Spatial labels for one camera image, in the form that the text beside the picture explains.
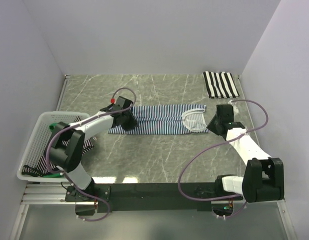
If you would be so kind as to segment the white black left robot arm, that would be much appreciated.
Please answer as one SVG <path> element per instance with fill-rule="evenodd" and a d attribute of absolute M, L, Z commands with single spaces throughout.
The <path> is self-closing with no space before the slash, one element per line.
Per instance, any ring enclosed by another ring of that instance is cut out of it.
<path fill-rule="evenodd" d="M 131 131 L 138 126 L 131 108 L 135 102 L 119 96 L 94 115 L 75 123 L 59 122 L 54 127 L 45 150 L 47 164 L 52 163 L 76 188 L 81 200 L 95 194 L 95 182 L 81 164 L 84 143 L 102 131 L 120 126 Z"/>

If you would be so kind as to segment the blue white striped tank top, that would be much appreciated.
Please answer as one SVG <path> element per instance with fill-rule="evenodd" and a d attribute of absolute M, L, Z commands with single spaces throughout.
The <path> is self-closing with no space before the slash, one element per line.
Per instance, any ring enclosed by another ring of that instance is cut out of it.
<path fill-rule="evenodd" d="M 108 130 L 112 135 L 187 135 L 208 133 L 203 104 L 141 105 L 131 108 L 138 127 L 125 131 L 121 126 Z"/>

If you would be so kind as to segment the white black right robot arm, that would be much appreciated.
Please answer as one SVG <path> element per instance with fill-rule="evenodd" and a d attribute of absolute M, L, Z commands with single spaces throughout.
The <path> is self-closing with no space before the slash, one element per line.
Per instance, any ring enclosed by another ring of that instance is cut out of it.
<path fill-rule="evenodd" d="M 221 200 L 231 193 L 241 195 L 249 203 L 280 201 L 284 198 L 284 164 L 263 151 L 250 137 L 241 122 L 235 122 L 234 107 L 218 104 L 208 130 L 229 143 L 245 164 L 244 176 L 219 175 L 214 195 Z"/>

